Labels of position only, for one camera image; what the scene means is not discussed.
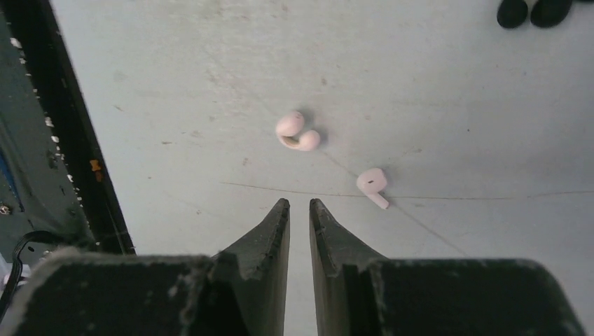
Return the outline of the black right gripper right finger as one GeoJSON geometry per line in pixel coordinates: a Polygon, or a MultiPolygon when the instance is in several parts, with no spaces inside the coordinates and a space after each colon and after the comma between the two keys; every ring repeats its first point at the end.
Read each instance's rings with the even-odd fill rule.
{"type": "Polygon", "coordinates": [[[556,278],[528,259],[390,259],[309,208],[320,335],[584,335],[556,278]]]}

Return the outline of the white clip earbud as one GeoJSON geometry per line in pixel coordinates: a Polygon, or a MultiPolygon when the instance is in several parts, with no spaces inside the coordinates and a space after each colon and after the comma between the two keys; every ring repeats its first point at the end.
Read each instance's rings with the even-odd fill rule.
{"type": "Polygon", "coordinates": [[[320,145],[321,136],[314,129],[303,132],[304,126],[303,114],[292,111],[277,122],[275,133],[279,142],[289,149],[313,151],[320,145]]]}

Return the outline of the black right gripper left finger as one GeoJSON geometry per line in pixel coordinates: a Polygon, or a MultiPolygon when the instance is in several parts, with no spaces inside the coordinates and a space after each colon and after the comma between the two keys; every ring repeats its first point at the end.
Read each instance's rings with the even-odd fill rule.
{"type": "Polygon", "coordinates": [[[17,292],[2,335],[282,335],[290,205],[214,256],[62,248],[17,292]]]}

